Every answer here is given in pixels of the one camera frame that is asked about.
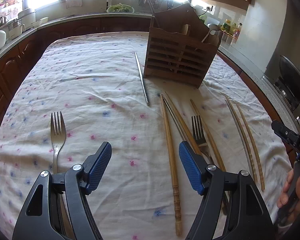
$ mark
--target hand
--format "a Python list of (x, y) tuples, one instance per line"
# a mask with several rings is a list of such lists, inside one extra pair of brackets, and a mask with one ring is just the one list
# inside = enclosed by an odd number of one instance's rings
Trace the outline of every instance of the hand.
[[(281, 208), (282, 206), (284, 206), (288, 202), (287, 192), (290, 188), (292, 179), (293, 179), (293, 170), (289, 171), (289, 173), (288, 173), (287, 181), (285, 182), (285, 184), (283, 186), (283, 189), (282, 189), (282, 193), (281, 193), (281, 195), (280, 195), (280, 197), (277, 201), (277, 207), (278, 208)], [(297, 196), (298, 196), (299, 200), (298, 200), (298, 203), (295, 206), (294, 210), (292, 211), (292, 213), (288, 217), (287, 224), (293, 223), (296, 220), (299, 213), (300, 213), (300, 177), (297, 180), (296, 193), (297, 193)]]

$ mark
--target tablecloth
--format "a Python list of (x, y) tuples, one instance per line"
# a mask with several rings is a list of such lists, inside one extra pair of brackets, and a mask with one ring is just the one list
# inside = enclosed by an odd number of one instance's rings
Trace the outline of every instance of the tablecloth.
[[(59, 172), (83, 163), (103, 141), (112, 158), (98, 189), (87, 199), (104, 239), (177, 239), (168, 150), (160, 93), (166, 91), (191, 130), (190, 98), (200, 108), (226, 170), (249, 170), (243, 145), (224, 95), (238, 102), (259, 151), (272, 219), (291, 169), (271, 120), (241, 78), (215, 56), (199, 89), (159, 78), (145, 79), (146, 105), (138, 68), (145, 62), (148, 33), (101, 33), (51, 44), (15, 94), (0, 127), (0, 230), (12, 238), (19, 212), (37, 176), (52, 172), (51, 112), (62, 111), (66, 142)], [(202, 197), (191, 188), (178, 157), (181, 137), (171, 119), (181, 199), (183, 235)], [(215, 236), (222, 234), (220, 215)]]

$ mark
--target countertop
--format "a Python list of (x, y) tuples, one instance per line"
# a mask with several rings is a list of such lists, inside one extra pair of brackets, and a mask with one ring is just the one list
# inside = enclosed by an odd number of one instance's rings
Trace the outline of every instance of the countertop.
[(60, 18), (55, 19), (52, 21), (49, 21), (45, 24), (40, 25), (37, 28), (32, 28), (30, 30), (27, 30), (23, 32), (19, 37), (8, 41), (1, 49), (0, 49), (0, 58), (6, 54), (12, 47), (16, 46), (20, 41), (24, 40), (29, 35), (35, 33), (37, 30), (44, 29), (49, 26), (53, 26), (60, 23), (66, 23), (81, 19), (88, 19), (88, 18), (98, 18), (98, 17), (137, 17), (137, 18), (151, 18), (151, 14), (146, 13), (95, 13), (95, 14), (85, 14), (80, 16), (73, 16), (73, 17), (66, 17), (66, 18)]
[[(140, 17), (140, 18), (151, 18), (151, 14), (146, 13), (96, 13), (96, 14), (87, 14), (87, 15), (80, 15), (80, 16), (73, 16), (73, 17), (66, 17), (55, 19), (49, 21), (45, 24), (40, 25), (37, 28), (32, 28), (26, 32), (23, 32), (19, 37), (15, 38), (12, 41), (8, 41), (1, 49), (0, 49), (0, 58), (7, 53), (12, 47), (16, 46), (20, 41), (28, 37), (29, 35), (33, 34), (37, 30), (41, 30), (43, 28), (53, 26), (60, 23), (87, 19), (87, 18), (97, 18), (97, 17)], [(291, 130), (298, 132), (297, 126), (295, 125), (296, 120), (293, 119), (293, 115), (289, 112), (288, 109), (284, 107), (282, 102), (280, 101), (279, 97), (275, 94), (275, 92), (271, 89), (269, 84), (264, 79), (259, 79), (257, 76), (260, 76), (260, 73), (254, 74), (250, 71), (250, 69), (258, 70), (257, 66), (254, 65), (249, 59), (247, 59), (244, 55), (240, 52), (235, 50), (232, 46), (228, 43), (221, 41), (219, 50), (229, 57), (233, 62), (235, 62), (261, 89), (261, 91), (266, 95), (269, 99), (273, 107), (278, 112), (279, 116), (281, 117), (283, 123)]]
[(256, 71), (259, 71), (259, 68), (243, 54), (238, 52), (234, 47), (230, 46), (223, 40), (221, 40), (219, 51), (236, 63), (256, 83), (256, 85), (266, 95), (274, 109), (277, 111), (284, 125), (296, 133), (300, 133), (296, 125), (297, 121), (293, 117), (292, 112), (283, 105), (282, 101), (274, 92), (269, 82), (266, 82), (264, 78), (258, 78), (257, 75), (250, 70), (255, 69)]

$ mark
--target fork tines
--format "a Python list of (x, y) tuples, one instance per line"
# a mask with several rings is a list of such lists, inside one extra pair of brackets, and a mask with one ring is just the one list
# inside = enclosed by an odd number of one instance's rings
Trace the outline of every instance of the fork tines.
[(63, 120), (62, 113), (60, 111), (60, 120), (59, 120), (59, 113), (57, 112), (57, 118), (56, 118), (56, 112), (51, 113), (51, 135), (52, 136), (58, 136), (62, 135), (66, 132), (65, 122)]
[(192, 133), (194, 140), (199, 147), (207, 145), (207, 141), (204, 138), (201, 117), (200, 115), (191, 116)]

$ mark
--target blue gripper pad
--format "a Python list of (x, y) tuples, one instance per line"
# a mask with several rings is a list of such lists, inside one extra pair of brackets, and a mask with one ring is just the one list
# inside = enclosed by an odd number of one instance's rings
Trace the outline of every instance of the blue gripper pad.
[(192, 188), (196, 190), (199, 195), (202, 195), (204, 192), (204, 187), (202, 185), (201, 172), (199, 171), (197, 165), (195, 164), (190, 154), (190, 151), (192, 151), (192, 149), (188, 149), (185, 143), (187, 142), (181, 142), (179, 144), (179, 157), (183, 167), (185, 168), (186, 174), (188, 176)]
[(92, 191), (97, 189), (99, 182), (103, 176), (103, 173), (105, 172), (106, 167), (108, 166), (108, 163), (111, 158), (111, 154), (112, 154), (111, 144), (106, 143), (105, 147), (102, 149), (101, 153), (99, 154), (92, 168), (89, 171), (87, 171), (88, 180), (86, 185), (86, 191), (88, 195)]

